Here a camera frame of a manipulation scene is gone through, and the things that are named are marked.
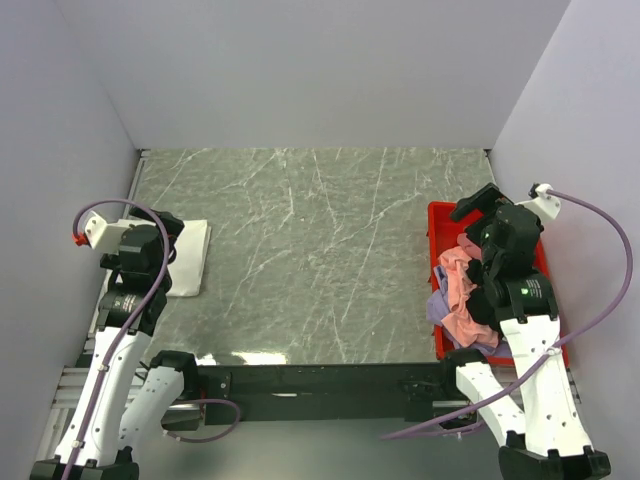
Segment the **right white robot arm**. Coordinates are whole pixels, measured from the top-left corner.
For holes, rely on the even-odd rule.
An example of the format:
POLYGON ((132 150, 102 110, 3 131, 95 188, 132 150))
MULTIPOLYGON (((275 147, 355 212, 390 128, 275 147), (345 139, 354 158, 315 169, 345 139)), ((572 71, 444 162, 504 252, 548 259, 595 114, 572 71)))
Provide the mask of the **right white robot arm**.
POLYGON ((471 265, 468 310, 508 343, 521 400, 500 393, 501 386, 480 352, 449 353, 439 374, 444 395, 465 395, 500 448, 505 479, 602 479, 611 473, 606 453, 593 446, 579 418, 560 339, 559 309, 549 278, 534 265, 544 224, 559 213, 559 203, 538 186, 531 200, 516 204, 487 184, 456 203, 450 218, 466 227, 481 249, 471 265))

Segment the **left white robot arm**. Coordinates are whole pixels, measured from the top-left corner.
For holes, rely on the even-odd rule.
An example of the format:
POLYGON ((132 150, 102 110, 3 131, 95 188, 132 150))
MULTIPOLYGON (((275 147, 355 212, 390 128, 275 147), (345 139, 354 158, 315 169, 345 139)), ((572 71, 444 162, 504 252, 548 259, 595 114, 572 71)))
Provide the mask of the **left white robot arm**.
POLYGON ((162 351, 130 392, 141 358, 167 303, 168 266, 177 257, 183 221, 168 212, 132 207, 139 224, 107 222, 93 212, 75 225, 74 241, 101 253, 111 270, 98 306, 89 371, 74 415, 54 456, 33 465, 33 479, 136 479, 143 444, 175 402, 200 397, 191 353, 162 351))

